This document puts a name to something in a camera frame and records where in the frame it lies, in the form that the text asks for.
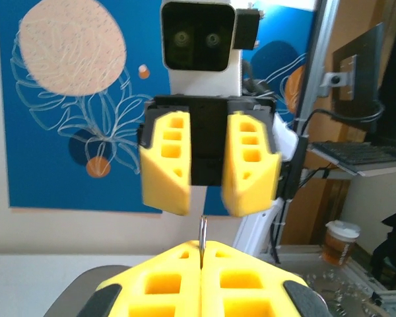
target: white wall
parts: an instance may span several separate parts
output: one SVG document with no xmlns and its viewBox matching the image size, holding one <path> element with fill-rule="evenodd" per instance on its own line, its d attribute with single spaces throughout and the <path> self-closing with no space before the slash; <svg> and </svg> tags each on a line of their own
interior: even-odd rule
<svg viewBox="0 0 396 317">
<path fill-rule="evenodd" d="M 189 217 L 9 209 L 0 79 L 0 252 L 157 254 L 198 237 L 204 191 Z M 209 219 L 207 238 L 231 244 L 240 220 Z"/>
<path fill-rule="evenodd" d="M 396 212 L 396 173 L 352 180 L 341 219 L 361 227 L 358 244 L 372 253 L 391 230 L 381 223 Z"/>
</svg>

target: brown liquid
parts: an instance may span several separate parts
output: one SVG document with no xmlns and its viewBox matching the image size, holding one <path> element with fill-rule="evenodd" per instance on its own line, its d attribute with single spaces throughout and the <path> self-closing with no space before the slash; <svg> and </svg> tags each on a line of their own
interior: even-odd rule
<svg viewBox="0 0 396 317">
<path fill-rule="evenodd" d="M 323 245 L 323 259 L 333 265 L 344 265 L 348 261 L 354 245 L 354 242 L 338 240 L 327 232 Z"/>
</svg>

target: yellow foam pad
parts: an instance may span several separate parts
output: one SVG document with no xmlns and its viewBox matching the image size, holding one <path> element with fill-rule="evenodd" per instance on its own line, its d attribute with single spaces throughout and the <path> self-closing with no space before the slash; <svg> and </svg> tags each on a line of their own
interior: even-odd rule
<svg viewBox="0 0 396 317">
<path fill-rule="evenodd" d="M 265 124 L 237 112 L 228 116 L 222 179 L 224 205 L 234 217 L 270 208 L 276 196 L 280 153 L 271 153 Z"/>
<path fill-rule="evenodd" d="M 139 147 L 143 203 L 187 215 L 191 195 L 191 128 L 188 112 L 154 122 L 151 146 Z"/>
<path fill-rule="evenodd" d="M 121 285 L 109 317 L 299 317 L 284 281 L 305 285 L 225 244 L 208 241 L 200 269 L 189 241 L 101 283 Z"/>
</svg>

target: metal pin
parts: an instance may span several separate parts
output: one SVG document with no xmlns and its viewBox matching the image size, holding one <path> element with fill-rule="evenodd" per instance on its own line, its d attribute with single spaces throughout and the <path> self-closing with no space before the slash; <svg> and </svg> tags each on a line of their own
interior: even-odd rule
<svg viewBox="0 0 396 317">
<path fill-rule="evenodd" d="M 207 239 L 207 217 L 201 216 L 201 219 L 199 220 L 199 236 L 198 236 L 199 257 L 201 260 L 201 269 L 203 268 L 206 239 Z"/>
</svg>

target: black rubber pad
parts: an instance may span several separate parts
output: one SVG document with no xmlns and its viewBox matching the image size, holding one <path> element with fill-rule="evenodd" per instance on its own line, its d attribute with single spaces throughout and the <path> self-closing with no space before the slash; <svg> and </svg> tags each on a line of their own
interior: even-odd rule
<svg viewBox="0 0 396 317">
<path fill-rule="evenodd" d="M 283 287 L 301 317 L 332 317 L 324 302 L 309 287 L 295 281 L 285 281 Z"/>
<path fill-rule="evenodd" d="M 112 284 L 96 291 L 77 317 L 108 317 L 120 291 L 119 284 Z"/>
</svg>

